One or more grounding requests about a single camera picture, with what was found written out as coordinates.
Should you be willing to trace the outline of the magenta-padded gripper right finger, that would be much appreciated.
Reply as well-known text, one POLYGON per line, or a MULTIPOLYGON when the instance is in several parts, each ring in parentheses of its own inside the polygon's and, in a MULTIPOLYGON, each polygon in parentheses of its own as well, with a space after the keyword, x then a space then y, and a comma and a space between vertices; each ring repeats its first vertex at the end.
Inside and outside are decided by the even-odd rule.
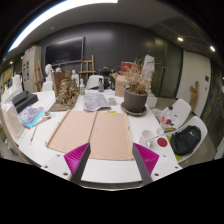
POLYGON ((133 144, 132 153, 144 185, 181 170, 168 156, 159 155, 137 143, 133 144))

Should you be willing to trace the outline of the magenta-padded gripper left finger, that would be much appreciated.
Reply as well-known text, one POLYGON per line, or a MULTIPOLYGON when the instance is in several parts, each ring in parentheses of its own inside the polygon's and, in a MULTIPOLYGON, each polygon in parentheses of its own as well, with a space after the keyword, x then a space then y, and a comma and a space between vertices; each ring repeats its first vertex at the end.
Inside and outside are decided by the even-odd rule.
POLYGON ((72 183, 79 184, 90 152, 90 144, 86 143, 65 155, 56 154, 42 166, 42 169, 72 183))

